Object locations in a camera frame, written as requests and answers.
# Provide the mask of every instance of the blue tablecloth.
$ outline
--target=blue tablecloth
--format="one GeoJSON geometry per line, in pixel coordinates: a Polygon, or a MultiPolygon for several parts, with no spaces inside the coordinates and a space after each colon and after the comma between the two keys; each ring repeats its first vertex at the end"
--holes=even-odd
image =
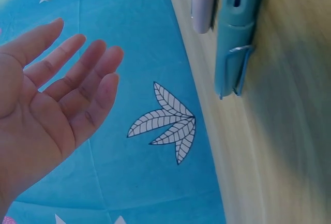
{"type": "Polygon", "coordinates": [[[75,33],[87,36],[84,48],[95,39],[123,48],[117,99],[96,134],[7,216],[22,224],[225,223],[171,1],[0,0],[0,43],[57,17],[65,27],[50,50],[75,33]]]}

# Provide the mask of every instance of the leaf print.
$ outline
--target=leaf print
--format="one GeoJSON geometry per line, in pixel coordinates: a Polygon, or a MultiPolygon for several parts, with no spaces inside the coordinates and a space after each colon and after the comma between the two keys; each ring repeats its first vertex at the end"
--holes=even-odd
{"type": "Polygon", "coordinates": [[[159,104],[167,111],[178,116],[190,116],[192,113],[160,84],[154,82],[154,91],[159,104]]]}
{"type": "Polygon", "coordinates": [[[186,136],[188,136],[194,129],[195,120],[194,118],[186,119],[175,123],[171,128],[169,128],[161,136],[157,137],[151,142],[151,145],[165,145],[181,141],[186,136]]]}
{"type": "Polygon", "coordinates": [[[13,218],[5,216],[2,224],[17,224],[17,223],[13,218]]]}
{"type": "Polygon", "coordinates": [[[129,130],[128,137],[139,135],[152,129],[173,124],[187,118],[189,117],[174,116],[164,109],[155,110],[141,116],[138,120],[136,120],[136,122],[129,130]]]}
{"type": "Polygon", "coordinates": [[[58,215],[55,215],[56,224],[66,224],[58,215]]]}
{"type": "Polygon", "coordinates": [[[185,136],[182,140],[179,140],[176,142],[176,159],[177,159],[177,164],[180,164],[188,152],[191,149],[193,139],[195,135],[195,125],[193,126],[191,132],[185,136]]]}
{"type": "Polygon", "coordinates": [[[119,216],[118,219],[115,221],[115,224],[126,224],[122,216],[119,216]]]}
{"type": "Polygon", "coordinates": [[[195,116],[169,91],[156,82],[154,82],[154,92],[163,109],[141,116],[130,127],[127,137],[173,124],[150,145],[175,143],[176,161],[179,165],[192,147],[195,135],[195,116]]]}

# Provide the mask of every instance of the hand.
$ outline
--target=hand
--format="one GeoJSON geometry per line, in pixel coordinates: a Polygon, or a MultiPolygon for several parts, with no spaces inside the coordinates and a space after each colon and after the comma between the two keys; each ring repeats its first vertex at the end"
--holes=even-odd
{"type": "Polygon", "coordinates": [[[0,47],[1,208],[64,161],[99,128],[113,106],[115,71],[123,52],[119,47],[106,50],[101,40],[87,48],[64,78],[38,91],[85,43],[85,36],[74,35],[25,68],[62,29],[63,21],[57,19],[0,47]]]}

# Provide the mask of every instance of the white shape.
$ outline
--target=white shape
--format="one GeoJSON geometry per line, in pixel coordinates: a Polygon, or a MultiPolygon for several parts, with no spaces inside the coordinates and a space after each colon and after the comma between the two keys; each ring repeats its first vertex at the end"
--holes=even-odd
{"type": "Polygon", "coordinates": [[[119,218],[115,221],[114,224],[126,224],[122,216],[119,216],[119,218]]]}
{"type": "Polygon", "coordinates": [[[193,139],[194,139],[194,134],[195,134],[195,119],[193,118],[192,122],[193,124],[193,128],[190,129],[189,125],[189,131],[190,133],[188,135],[186,135],[183,139],[176,141],[176,159],[177,159],[177,164],[180,164],[184,158],[186,157],[186,155],[188,154],[188,152],[191,149],[192,143],[193,143],[193,139]]]}
{"type": "Polygon", "coordinates": [[[180,141],[181,144],[185,137],[191,134],[194,128],[195,119],[193,117],[181,120],[179,122],[176,122],[171,128],[169,128],[167,131],[157,137],[154,141],[152,141],[151,145],[164,145],[178,141],[180,141]]]}
{"type": "Polygon", "coordinates": [[[66,224],[60,217],[57,216],[57,214],[55,214],[55,220],[56,224],[66,224]]]}
{"type": "Polygon", "coordinates": [[[171,118],[172,116],[173,114],[164,109],[149,112],[135,121],[129,129],[128,137],[191,118],[188,116],[178,116],[179,119],[177,119],[171,118]]]}
{"type": "Polygon", "coordinates": [[[193,117],[193,114],[160,84],[154,82],[154,92],[159,104],[168,112],[177,116],[193,117]]]}

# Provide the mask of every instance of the bed sheet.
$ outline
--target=bed sheet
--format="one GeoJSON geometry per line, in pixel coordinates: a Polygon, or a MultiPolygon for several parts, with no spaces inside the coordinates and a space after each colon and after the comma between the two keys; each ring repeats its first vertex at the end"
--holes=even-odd
{"type": "Polygon", "coordinates": [[[117,99],[101,128],[21,194],[4,223],[225,223],[171,1],[0,0],[0,43],[57,17],[63,33],[36,61],[73,34],[87,43],[50,83],[103,39],[125,51],[117,99]]]}

